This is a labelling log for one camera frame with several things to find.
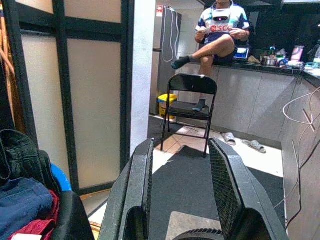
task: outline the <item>man's leg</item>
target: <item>man's leg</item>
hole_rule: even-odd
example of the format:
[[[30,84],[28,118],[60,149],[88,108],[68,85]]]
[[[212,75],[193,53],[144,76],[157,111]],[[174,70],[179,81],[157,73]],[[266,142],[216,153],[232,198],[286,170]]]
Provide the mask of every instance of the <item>man's leg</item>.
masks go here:
[[[191,59],[200,59],[205,56],[218,55],[221,58],[224,58],[231,54],[235,50],[235,42],[233,38],[224,34],[219,37],[217,40],[205,45],[194,54],[190,56],[181,57],[171,64],[173,69],[179,69],[185,64],[189,63]]]
[[[199,74],[206,75],[209,78],[211,78],[213,63],[214,63],[214,57],[212,55],[202,57]]]
[[[199,74],[206,75],[209,78],[211,78],[213,63],[214,63],[214,57],[212,55],[202,57]],[[206,95],[201,93],[198,104],[194,108],[192,108],[192,110],[196,112],[200,112],[206,105],[206,99],[207,99]]]

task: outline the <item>bottle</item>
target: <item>bottle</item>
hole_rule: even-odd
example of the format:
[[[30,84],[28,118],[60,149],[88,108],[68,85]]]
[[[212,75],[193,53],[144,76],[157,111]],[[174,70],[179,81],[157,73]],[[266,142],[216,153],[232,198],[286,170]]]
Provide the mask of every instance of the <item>bottle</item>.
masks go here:
[[[318,50],[315,53],[315,56],[313,59],[313,67],[320,68],[320,46],[318,47]]]

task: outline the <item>electrical wire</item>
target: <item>electrical wire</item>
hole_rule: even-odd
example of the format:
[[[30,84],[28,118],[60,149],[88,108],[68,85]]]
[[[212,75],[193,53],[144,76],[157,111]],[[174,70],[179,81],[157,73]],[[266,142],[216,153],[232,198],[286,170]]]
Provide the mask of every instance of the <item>electrical wire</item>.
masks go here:
[[[310,153],[309,157],[307,158],[307,160],[302,164],[302,166],[299,169],[299,210],[298,212],[288,221],[285,230],[288,229],[289,225],[293,222],[293,220],[299,215],[299,213],[302,210],[302,201],[301,201],[301,170],[302,168],[309,162],[309,160],[311,159],[311,157],[313,156],[313,154],[315,153],[316,149],[318,148],[320,144],[320,139],[318,140],[318,142],[316,143],[316,145],[314,146],[312,152]]]
[[[285,227],[285,229],[287,230],[289,225],[292,223],[292,221],[299,215],[299,213],[301,212],[302,210],[302,199],[301,199],[301,187],[302,187],[302,184],[301,184],[301,171],[303,169],[303,167],[308,163],[308,161],[311,159],[311,157],[313,156],[314,152],[316,151],[317,147],[319,146],[320,144],[320,139],[318,140],[318,142],[316,143],[316,145],[314,146],[313,150],[311,151],[309,157],[301,164],[300,166],[300,145],[301,145],[301,140],[305,134],[305,132],[307,131],[307,129],[309,127],[311,127],[313,125],[313,123],[320,117],[320,114],[314,118],[314,114],[313,114],[313,109],[312,109],[312,98],[314,97],[314,95],[320,91],[320,87],[318,87],[315,91],[313,91],[312,93],[309,93],[309,94],[306,94],[306,95],[303,95],[301,97],[298,97],[298,98],[295,98],[294,100],[290,101],[289,103],[287,103],[283,109],[282,109],[282,112],[283,114],[285,115],[286,118],[288,118],[289,120],[291,121],[294,121],[296,123],[300,123],[300,124],[305,124],[307,125],[307,127],[304,129],[304,131],[302,132],[301,136],[300,136],[300,139],[299,139],[299,142],[298,142],[298,154],[296,152],[296,149],[295,149],[295,143],[294,141],[292,141],[292,145],[293,145],[293,150],[294,150],[294,154],[295,154],[295,158],[296,158],[296,162],[297,162],[297,167],[298,167],[298,176],[297,176],[297,181],[295,183],[295,185],[293,186],[292,190],[290,191],[290,193],[288,195],[285,196],[285,198],[279,202],[274,208],[278,207],[283,201],[285,201],[287,199],[288,196],[290,196],[293,191],[296,189],[297,186],[299,186],[299,210],[298,212],[287,222],[287,225]],[[298,120],[295,120],[295,119],[292,119],[290,118],[287,114],[286,114],[286,107],[289,106],[291,103],[294,103],[295,101],[299,100],[299,99],[302,99],[302,98],[305,98],[307,96],[310,96],[309,98],[309,110],[310,110],[310,120],[307,118],[307,121],[308,122],[302,122],[302,121],[298,121]]]
[[[175,58],[178,59],[177,43],[178,43],[178,38],[179,38],[179,26],[178,26],[178,13],[177,12],[175,12],[175,27],[177,30],[177,34],[176,34],[175,43],[174,43],[174,53],[175,53]]]
[[[177,43],[178,43],[178,39],[179,39],[179,34],[180,34],[180,31],[179,31],[179,26],[178,26],[178,13],[174,10],[171,10],[170,8],[166,7],[166,6],[163,6],[164,8],[164,26],[163,26],[163,36],[162,36],[162,58],[163,58],[163,61],[166,62],[166,63],[169,63],[171,62],[175,57],[178,59],[177,57]],[[165,48],[164,48],[164,44],[165,44],[165,36],[166,36],[166,24],[167,24],[167,10],[170,10],[171,12],[171,33],[170,33],[170,49],[171,49],[171,53],[172,53],[172,57],[170,60],[166,60],[165,59]],[[173,37],[173,33],[174,33],[174,12],[175,12],[175,15],[176,15],[176,18],[175,18],[175,26],[176,26],[176,30],[177,30],[177,35],[176,35],[176,38],[175,38],[175,44],[174,44],[174,47],[172,45],[172,37]]]

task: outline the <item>tile floor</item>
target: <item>tile floor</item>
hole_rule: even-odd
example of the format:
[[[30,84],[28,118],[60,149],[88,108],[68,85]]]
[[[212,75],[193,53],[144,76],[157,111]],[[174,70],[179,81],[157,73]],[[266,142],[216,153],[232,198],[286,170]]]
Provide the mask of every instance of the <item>tile floor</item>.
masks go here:
[[[177,133],[187,134],[189,136],[172,135],[164,141],[163,151],[160,151],[160,145],[155,146],[153,152],[153,173],[168,163],[170,158],[177,153],[183,146],[188,146],[199,151],[204,150],[205,139],[194,138],[190,136],[203,136],[205,130],[196,127],[182,127]],[[224,142],[221,134],[211,131],[210,137],[218,138]],[[243,163],[250,168],[283,177],[282,151],[273,147],[264,146],[266,154],[257,152],[256,150],[243,144],[241,139],[236,138],[236,145],[233,149],[242,157]],[[89,220],[98,224],[103,221],[107,203],[103,205]]]

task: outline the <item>black door frame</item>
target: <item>black door frame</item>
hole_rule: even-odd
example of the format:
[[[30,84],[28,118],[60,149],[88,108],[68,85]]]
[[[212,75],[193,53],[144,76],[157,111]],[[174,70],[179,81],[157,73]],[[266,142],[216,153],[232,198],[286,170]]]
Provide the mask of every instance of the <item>black door frame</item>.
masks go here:
[[[114,182],[88,188],[79,187],[67,39],[121,43],[120,170],[122,171],[130,159],[135,0],[121,0],[121,23],[65,16],[64,0],[52,0],[53,14],[11,0],[2,1],[2,4],[27,135],[38,146],[21,33],[56,38],[72,190],[84,195],[111,188]]]

